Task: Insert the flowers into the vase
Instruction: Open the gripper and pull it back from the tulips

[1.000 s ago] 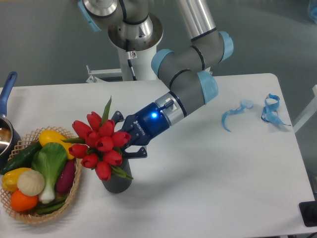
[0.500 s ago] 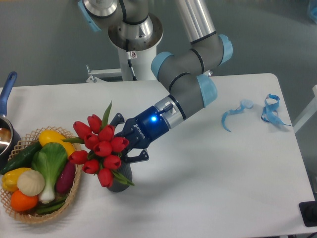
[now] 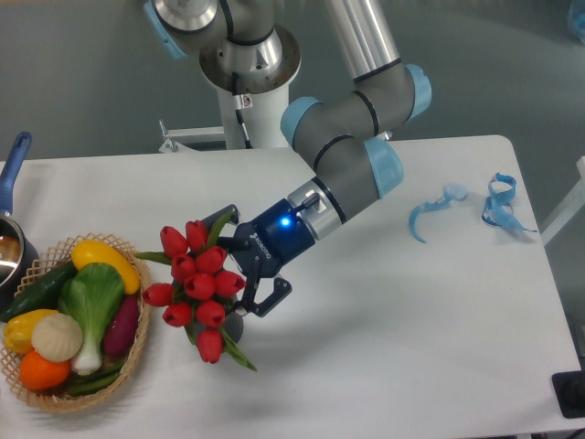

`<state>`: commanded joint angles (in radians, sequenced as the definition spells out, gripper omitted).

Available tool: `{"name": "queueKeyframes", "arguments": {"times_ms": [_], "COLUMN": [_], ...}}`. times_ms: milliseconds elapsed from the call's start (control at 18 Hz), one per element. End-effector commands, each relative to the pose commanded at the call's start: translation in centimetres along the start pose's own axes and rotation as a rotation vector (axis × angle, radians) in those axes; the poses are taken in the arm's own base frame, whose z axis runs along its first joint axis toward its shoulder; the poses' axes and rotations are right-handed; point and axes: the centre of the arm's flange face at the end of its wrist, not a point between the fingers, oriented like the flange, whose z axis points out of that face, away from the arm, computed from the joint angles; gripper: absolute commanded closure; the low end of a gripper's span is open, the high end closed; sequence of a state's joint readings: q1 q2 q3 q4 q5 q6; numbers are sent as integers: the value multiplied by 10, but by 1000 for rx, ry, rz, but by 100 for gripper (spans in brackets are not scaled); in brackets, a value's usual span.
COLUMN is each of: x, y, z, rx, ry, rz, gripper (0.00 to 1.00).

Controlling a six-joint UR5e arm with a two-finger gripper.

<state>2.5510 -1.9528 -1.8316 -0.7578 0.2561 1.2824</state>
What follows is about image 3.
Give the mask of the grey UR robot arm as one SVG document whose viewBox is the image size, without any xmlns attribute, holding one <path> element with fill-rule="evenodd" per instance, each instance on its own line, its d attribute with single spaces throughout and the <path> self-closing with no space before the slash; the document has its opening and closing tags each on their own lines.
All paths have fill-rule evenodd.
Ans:
<svg viewBox="0 0 585 439">
<path fill-rule="evenodd" d="M 328 1 L 325 11 L 354 82 L 344 100 L 291 100 L 301 54 L 271 1 L 147 1 L 144 12 L 176 59 L 195 55 L 216 89 L 222 125 L 165 135 L 221 137 L 229 149 L 290 147 L 313 177 L 227 240 L 247 284 L 233 311 L 264 316 L 291 292 L 280 269 L 385 197 L 403 178 L 384 139 L 424 112 L 431 85 L 406 65 L 376 1 Z"/>
</svg>

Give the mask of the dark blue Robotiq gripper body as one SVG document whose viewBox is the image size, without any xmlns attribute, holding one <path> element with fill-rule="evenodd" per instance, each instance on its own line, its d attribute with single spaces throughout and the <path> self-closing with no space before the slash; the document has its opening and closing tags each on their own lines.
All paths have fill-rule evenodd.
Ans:
<svg viewBox="0 0 585 439">
<path fill-rule="evenodd" d="M 301 213 L 317 202 L 317 198 L 306 198 L 295 207 L 282 199 L 255 219 L 238 225 L 233 236 L 218 239 L 218 245 L 228 251 L 246 278 L 246 286 L 273 280 L 285 264 L 315 244 Z"/>
</svg>

